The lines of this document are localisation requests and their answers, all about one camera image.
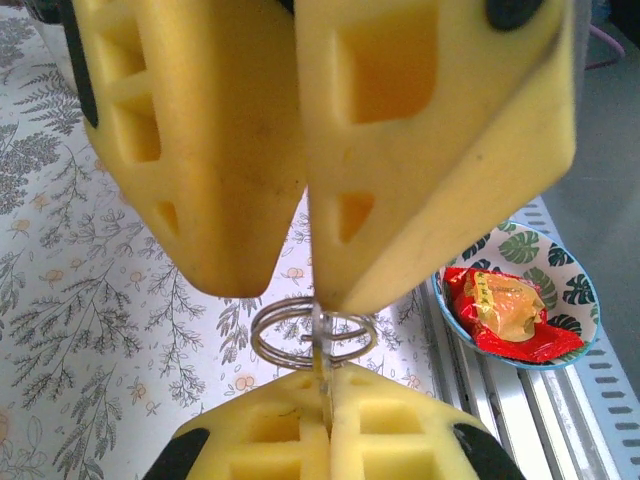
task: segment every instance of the floral tablecloth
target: floral tablecloth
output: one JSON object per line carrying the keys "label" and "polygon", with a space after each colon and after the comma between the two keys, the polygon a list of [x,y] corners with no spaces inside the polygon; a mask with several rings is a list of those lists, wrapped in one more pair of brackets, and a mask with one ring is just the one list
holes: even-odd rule
{"label": "floral tablecloth", "polygon": [[[0,7],[0,479],[141,479],[180,424],[286,373],[248,326],[312,293],[309,241],[303,201],[265,295],[192,288],[96,158],[26,13]],[[409,295],[381,312],[360,363],[431,394],[419,310]]]}

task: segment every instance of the gray fern print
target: gray fern print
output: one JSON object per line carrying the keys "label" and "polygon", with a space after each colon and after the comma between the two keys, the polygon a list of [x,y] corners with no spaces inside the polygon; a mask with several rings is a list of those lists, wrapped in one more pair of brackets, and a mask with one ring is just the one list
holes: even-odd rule
{"label": "gray fern print", "polygon": [[76,426],[53,459],[58,472],[64,472],[65,480],[72,471],[77,471],[80,479],[105,478],[97,461],[115,448],[117,422],[122,420],[120,400],[109,395],[115,368],[114,365],[105,371],[102,366],[98,367],[80,391],[71,412]]}
{"label": "gray fern print", "polygon": [[60,158],[60,140],[53,135],[36,132],[20,138],[18,131],[18,123],[0,125],[0,215],[24,205],[27,175]]}
{"label": "gray fern print", "polygon": [[[0,425],[6,425],[6,417],[0,414]],[[15,447],[9,438],[3,438],[0,433],[0,478],[27,480],[44,478],[43,465],[47,462],[47,455],[40,450],[42,442],[42,422],[32,416],[29,422],[20,427],[26,428],[28,445]]]}
{"label": "gray fern print", "polygon": [[82,166],[69,151],[69,159],[51,180],[57,189],[51,192],[51,199],[56,204],[47,214],[49,228],[40,237],[40,245],[49,249],[60,243],[65,230],[71,229],[74,205],[87,202],[87,193],[82,185],[87,184],[91,177],[87,167]]}
{"label": "gray fern print", "polygon": [[0,19],[0,68],[9,68],[24,58],[20,45],[35,34],[27,18]]}
{"label": "gray fern print", "polygon": [[138,327],[128,310],[131,300],[108,280],[110,269],[63,289],[64,299],[32,301],[30,309],[11,320],[10,336],[26,351],[13,359],[12,386],[23,386],[23,408],[32,408],[43,397],[55,402],[74,388],[71,357],[80,352],[123,352],[131,358],[140,351]]}
{"label": "gray fern print", "polygon": [[22,252],[14,254],[9,252],[0,258],[0,340],[2,340],[2,330],[5,327],[2,318],[9,310],[14,310],[20,300],[20,291],[27,283],[24,272],[16,267]]}
{"label": "gray fern print", "polygon": [[398,302],[398,325],[403,325],[405,322],[410,321],[413,318],[421,318],[420,310],[420,298],[417,289],[411,290],[402,301]]}
{"label": "gray fern print", "polygon": [[95,214],[83,214],[77,221],[78,230],[70,232],[65,242],[68,245],[89,245],[87,258],[93,260],[97,257],[107,258],[110,243],[119,239],[121,241],[116,243],[113,254],[132,257],[131,243],[144,230],[142,221],[125,222],[125,214],[120,209],[115,212],[109,209],[99,220],[101,225],[96,222]]}
{"label": "gray fern print", "polygon": [[262,305],[260,298],[241,298],[238,300],[225,298],[223,300],[227,307],[220,313],[216,325],[216,330],[223,338],[220,345],[222,365],[235,362],[238,352],[249,345],[249,330],[240,321],[240,313],[245,312],[247,317],[251,318],[252,312],[258,311],[258,303]]}
{"label": "gray fern print", "polygon": [[[393,319],[388,315],[383,315],[381,313],[376,313],[373,315],[374,325],[376,328],[376,333],[378,334],[378,342],[383,344],[385,348],[390,352],[395,352],[400,348],[403,340],[400,338],[398,333],[396,332],[395,325],[393,323]],[[338,318],[336,319],[336,323],[334,325],[334,329],[336,333],[343,334],[351,332],[354,329],[354,325],[350,324],[347,320]],[[369,341],[369,337],[366,335],[362,335],[355,339],[355,342],[360,345],[365,345]],[[336,342],[335,344],[339,347],[345,347],[348,341]]]}
{"label": "gray fern print", "polygon": [[14,105],[26,107],[20,113],[30,115],[30,122],[46,122],[44,127],[71,135],[82,120],[78,98],[68,89],[55,63],[34,65],[33,68],[45,71],[20,87],[35,90]]}
{"label": "gray fern print", "polygon": [[205,307],[191,301],[187,283],[172,263],[163,265],[152,275],[148,293],[162,296],[164,303],[151,312],[145,331],[152,332],[164,326],[169,330],[169,340],[162,345],[160,355],[160,376],[177,375],[169,384],[171,397],[181,406],[188,407],[200,400],[205,383],[196,374],[195,367],[186,363],[185,350],[197,352],[203,345],[200,334],[186,328],[180,318],[198,319],[204,315]]}

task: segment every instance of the wrapped candy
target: wrapped candy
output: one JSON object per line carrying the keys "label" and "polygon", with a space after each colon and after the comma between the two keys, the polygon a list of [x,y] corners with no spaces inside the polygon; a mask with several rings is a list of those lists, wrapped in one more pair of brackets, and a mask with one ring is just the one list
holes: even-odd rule
{"label": "wrapped candy", "polygon": [[451,310],[487,353],[544,363],[583,346],[578,335],[547,324],[538,286],[524,278],[478,268],[447,268]]}

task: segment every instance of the square recess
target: square recess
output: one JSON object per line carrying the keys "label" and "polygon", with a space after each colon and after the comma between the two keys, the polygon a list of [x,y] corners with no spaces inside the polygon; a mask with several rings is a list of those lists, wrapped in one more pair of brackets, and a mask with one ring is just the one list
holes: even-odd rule
{"label": "square recess", "polygon": [[300,413],[294,407],[259,408],[250,418],[250,443],[300,441]]}
{"label": "square recess", "polygon": [[360,405],[360,433],[365,435],[406,435],[422,433],[413,408],[403,402],[366,402]]}
{"label": "square recess", "polygon": [[109,6],[110,15],[99,25],[98,48],[107,82],[119,80],[146,70],[138,24],[126,4]]}
{"label": "square recess", "polygon": [[124,103],[115,106],[114,117],[124,161],[142,163],[160,159],[162,145],[154,115],[140,114]]}
{"label": "square recess", "polygon": [[435,1],[390,11],[338,32],[336,98],[353,124],[424,110],[438,67]]}
{"label": "square recess", "polygon": [[363,455],[364,480],[446,480],[428,450],[389,452],[371,450]]}

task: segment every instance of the leaf pattern bowl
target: leaf pattern bowl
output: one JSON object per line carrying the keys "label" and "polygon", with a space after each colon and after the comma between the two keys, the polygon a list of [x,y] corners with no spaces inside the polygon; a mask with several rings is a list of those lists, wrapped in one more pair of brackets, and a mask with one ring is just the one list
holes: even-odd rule
{"label": "leaf pattern bowl", "polygon": [[[480,350],[449,309],[448,288],[443,284],[449,266],[483,268],[524,277],[540,287],[549,313],[549,324],[571,330],[584,346],[544,364],[531,364]],[[519,223],[506,221],[486,234],[460,256],[432,276],[440,310],[449,327],[477,352],[528,370],[564,368],[584,356],[594,343],[600,326],[600,304],[584,268],[564,247],[551,238]]]}

